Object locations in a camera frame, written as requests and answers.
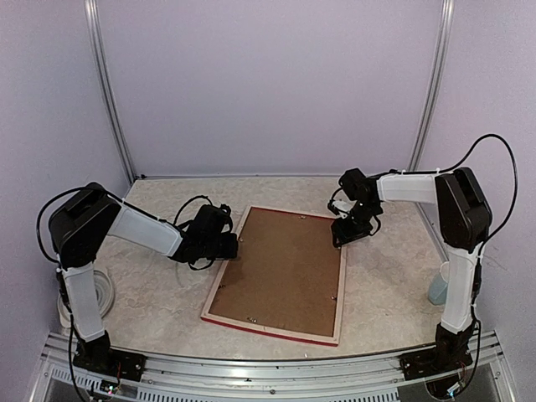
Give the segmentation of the left aluminium corner post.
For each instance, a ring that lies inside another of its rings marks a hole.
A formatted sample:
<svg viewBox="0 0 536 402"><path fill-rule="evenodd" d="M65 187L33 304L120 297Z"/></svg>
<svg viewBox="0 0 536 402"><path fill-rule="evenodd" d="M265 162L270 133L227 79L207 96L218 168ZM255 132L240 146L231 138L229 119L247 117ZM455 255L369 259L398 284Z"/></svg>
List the left aluminium corner post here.
<svg viewBox="0 0 536 402"><path fill-rule="evenodd" d="M111 78L107 68L98 2L96 0L84 0L84 10L89 31L91 51L95 61L95 69L106 115L111 126L112 138L116 144L116 149L128 183L134 184L137 179L137 172L134 162L132 161L130 150L127 146L126 137L122 130L121 120L116 106L116 99L111 85Z"/></svg>

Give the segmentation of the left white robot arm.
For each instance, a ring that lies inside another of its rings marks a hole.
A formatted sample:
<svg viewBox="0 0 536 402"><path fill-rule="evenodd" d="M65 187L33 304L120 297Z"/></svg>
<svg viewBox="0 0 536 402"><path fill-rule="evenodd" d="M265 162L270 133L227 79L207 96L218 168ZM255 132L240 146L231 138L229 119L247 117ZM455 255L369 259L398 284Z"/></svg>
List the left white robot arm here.
<svg viewBox="0 0 536 402"><path fill-rule="evenodd" d="M94 262L108 237L140 245L197 270L197 262L233 260L239 241L229 206L206 203L181 224L149 214L108 192L98 183L65 192L67 201L49 218L49 233L79 337L88 342L85 360L102 373L117 364L106 335L95 292Z"/></svg>

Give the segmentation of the white plate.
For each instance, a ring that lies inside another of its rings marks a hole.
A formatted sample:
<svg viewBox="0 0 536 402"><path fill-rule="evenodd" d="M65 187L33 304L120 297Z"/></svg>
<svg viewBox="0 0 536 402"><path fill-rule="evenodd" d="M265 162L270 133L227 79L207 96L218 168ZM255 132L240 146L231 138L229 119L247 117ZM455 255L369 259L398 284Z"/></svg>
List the white plate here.
<svg viewBox="0 0 536 402"><path fill-rule="evenodd" d="M113 308L116 298L116 288L106 271L94 270L95 294L100 317L104 319ZM59 322L63 328L70 327L70 302L64 285L60 286L57 300Z"/></svg>

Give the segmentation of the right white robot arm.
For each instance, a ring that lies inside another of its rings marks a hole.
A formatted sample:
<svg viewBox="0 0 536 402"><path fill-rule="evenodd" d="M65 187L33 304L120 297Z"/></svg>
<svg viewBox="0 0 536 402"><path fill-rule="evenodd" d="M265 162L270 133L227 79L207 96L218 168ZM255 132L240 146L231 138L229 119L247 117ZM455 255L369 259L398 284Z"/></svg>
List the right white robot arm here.
<svg viewBox="0 0 536 402"><path fill-rule="evenodd" d="M360 169L347 170L338 180L338 192L348 201L331 197L327 208L337 218L332 224L335 247L378 230L371 222L383 213L382 204L410 202L437 207L440 233L446 247L448 277L441 327L458 334L473 321L477 294L478 254L489 235L492 211L477 177L469 167L445 173L388 172L366 176Z"/></svg>

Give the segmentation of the right aluminium corner post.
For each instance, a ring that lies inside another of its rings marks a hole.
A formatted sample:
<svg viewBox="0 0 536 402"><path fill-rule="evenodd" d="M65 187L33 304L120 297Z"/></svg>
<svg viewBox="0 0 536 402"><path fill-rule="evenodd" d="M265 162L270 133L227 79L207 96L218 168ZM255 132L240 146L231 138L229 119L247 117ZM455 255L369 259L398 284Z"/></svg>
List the right aluminium corner post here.
<svg viewBox="0 0 536 402"><path fill-rule="evenodd" d="M409 171L416 170L420 165L420 160L425 150L430 124L436 108L436 102L441 87L443 69L445 66L448 46L451 36L452 21L454 17L455 1L444 0L441 4L441 18L438 28L437 40L435 43L435 53L430 73L428 89L426 91L424 109L421 113L418 125L417 137L408 165Z"/></svg>

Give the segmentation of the light blue paper cup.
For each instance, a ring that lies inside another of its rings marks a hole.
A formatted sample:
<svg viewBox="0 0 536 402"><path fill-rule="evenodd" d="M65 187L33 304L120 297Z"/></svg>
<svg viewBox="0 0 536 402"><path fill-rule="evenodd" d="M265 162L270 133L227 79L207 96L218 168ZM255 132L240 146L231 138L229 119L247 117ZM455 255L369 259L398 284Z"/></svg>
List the light blue paper cup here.
<svg viewBox="0 0 536 402"><path fill-rule="evenodd" d="M429 285L427 298L434 306L444 306L446 303L449 265L449 261L443 262Z"/></svg>

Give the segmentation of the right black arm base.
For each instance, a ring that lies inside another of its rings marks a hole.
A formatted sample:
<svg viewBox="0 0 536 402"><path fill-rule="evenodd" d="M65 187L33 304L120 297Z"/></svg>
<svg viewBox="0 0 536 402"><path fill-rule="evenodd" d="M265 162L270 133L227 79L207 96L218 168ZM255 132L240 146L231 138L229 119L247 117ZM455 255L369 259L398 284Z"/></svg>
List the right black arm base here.
<svg viewBox="0 0 536 402"><path fill-rule="evenodd" d="M470 366L473 359L468 343L474 329L475 324L472 323L466 330L453 333L438 324L433 347L404 353L399 357L405 380L420 379Z"/></svg>

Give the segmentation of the aluminium front rail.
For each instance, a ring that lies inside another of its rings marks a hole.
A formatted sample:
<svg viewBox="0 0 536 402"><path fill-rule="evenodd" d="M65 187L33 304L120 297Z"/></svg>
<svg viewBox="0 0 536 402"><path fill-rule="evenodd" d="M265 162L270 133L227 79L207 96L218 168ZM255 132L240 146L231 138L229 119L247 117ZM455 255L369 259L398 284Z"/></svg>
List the aluminium front rail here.
<svg viewBox="0 0 536 402"><path fill-rule="evenodd" d="M102 394L105 376L69 369L67 337L45 341L29 400L76 400L72 386L109 401L430 401L428 385L407 380L395 350L302 360L223 360L148 353L139 381L123 379L117 394Z"/></svg>

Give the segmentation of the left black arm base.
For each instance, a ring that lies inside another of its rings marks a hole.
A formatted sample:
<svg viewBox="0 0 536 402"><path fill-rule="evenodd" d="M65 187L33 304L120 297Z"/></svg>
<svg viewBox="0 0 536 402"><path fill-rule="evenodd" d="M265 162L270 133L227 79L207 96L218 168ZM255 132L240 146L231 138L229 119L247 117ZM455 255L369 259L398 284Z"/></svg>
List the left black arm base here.
<svg viewBox="0 0 536 402"><path fill-rule="evenodd" d="M140 382L147 357L113 348L108 332L93 340L78 338L74 366L93 373Z"/></svg>

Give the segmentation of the aluminium corner post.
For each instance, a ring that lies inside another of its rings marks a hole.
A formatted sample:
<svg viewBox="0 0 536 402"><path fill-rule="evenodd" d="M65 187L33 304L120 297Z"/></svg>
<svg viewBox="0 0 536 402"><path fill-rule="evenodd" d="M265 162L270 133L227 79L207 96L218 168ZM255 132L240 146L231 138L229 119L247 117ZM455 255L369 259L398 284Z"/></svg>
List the aluminium corner post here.
<svg viewBox="0 0 536 402"><path fill-rule="evenodd" d="M408 165L409 171L416 170L420 165L420 160L425 150L430 124L436 108L436 102L441 87L443 69L445 66L448 46L451 36L452 21L454 17L455 1L444 0L441 4L441 18L438 28L437 40L435 43L435 53L430 73L428 89L426 91L424 109L421 113L418 125L417 137Z"/></svg>
<svg viewBox="0 0 536 402"><path fill-rule="evenodd" d="M121 120L116 106L116 99L111 85L111 78L107 68L98 2L96 0L84 0L84 10L89 31L91 51L95 61L95 69L106 115L111 126L112 138L116 144L116 149L128 183L134 184L137 179L137 172L134 162L132 161L130 150L127 146L126 137L122 130Z"/></svg>

